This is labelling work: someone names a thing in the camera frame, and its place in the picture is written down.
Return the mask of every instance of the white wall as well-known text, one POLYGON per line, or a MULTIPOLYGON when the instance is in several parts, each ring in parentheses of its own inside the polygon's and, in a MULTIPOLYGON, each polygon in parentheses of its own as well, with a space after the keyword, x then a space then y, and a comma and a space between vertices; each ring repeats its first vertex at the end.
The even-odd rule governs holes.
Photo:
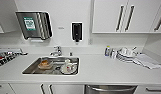
POLYGON ((15 0, 19 11, 45 11, 51 19, 53 37, 43 43, 24 40, 21 31, 0 34, 0 47, 144 47, 148 34, 92 34, 90 27, 91 0, 15 0), (83 40, 75 45, 71 23, 83 23, 83 40))
POLYGON ((161 62, 161 34, 150 34, 143 52, 161 62))

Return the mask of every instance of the stainless steel sink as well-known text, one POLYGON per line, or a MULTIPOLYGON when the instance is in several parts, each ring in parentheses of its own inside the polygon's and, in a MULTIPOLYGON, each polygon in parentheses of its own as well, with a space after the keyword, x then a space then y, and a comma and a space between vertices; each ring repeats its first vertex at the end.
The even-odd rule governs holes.
POLYGON ((33 62, 26 70, 24 70, 23 74, 50 74, 50 75, 76 75, 78 73, 78 65, 79 58, 72 57, 42 57, 38 58, 35 62, 33 62), (77 66, 75 72, 71 74, 64 74, 60 71, 62 65, 65 64, 65 60, 69 59, 72 64, 77 66), (50 69, 40 69, 38 65, 43 61, 48 60, 48 62, 53 63, 53 66, 50 69))

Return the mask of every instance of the white countertop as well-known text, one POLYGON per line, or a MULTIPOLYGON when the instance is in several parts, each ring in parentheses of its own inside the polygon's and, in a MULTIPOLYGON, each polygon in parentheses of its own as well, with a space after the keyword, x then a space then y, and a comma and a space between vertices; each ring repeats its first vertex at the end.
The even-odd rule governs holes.
POLYGON ((156 84, 161 85, 161 69, 148 69, 134 63, 125 63, 104 55, 77 55, 80 58, 77 75, 22 74, 39 57, 19 56, 0 67, 0 83, 53 84, 156 84))

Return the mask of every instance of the soap dispenser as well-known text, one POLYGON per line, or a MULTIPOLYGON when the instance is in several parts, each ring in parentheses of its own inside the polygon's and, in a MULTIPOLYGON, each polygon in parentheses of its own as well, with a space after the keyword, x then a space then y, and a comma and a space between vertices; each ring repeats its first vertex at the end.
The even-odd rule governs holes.
POLYGON ((82 40, 82 23, 72 23, 72 39, 76 43, 82 40))

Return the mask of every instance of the cabinet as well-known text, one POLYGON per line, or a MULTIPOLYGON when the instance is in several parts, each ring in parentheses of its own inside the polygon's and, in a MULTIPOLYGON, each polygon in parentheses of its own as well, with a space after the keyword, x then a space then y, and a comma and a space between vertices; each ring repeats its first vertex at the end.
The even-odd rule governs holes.
POLYGON ((161 7, 151 27, 150 33, 161 33, 161 7))
POLYGON ((161 0, 94 0, 92 33, 149 33, 161 0))
POLYGON ((138 86, 134 94, 161 94, 161 86, 138 86))
POLYGON ((16 94, 49 94, 44 84, 10 84, 16 94))
POLYGON ((16 94, 83 94, 84 85, 10 84, 16 94))
POLYGON ((0 94, 15 94, 9 84, 0 84, 0 94))
POLYGON ((50 94, 84 94, 84 85, 49 85, 50 94))
POLYGON ((0 33, 20 30, 14 0, 0 0, 0 33))

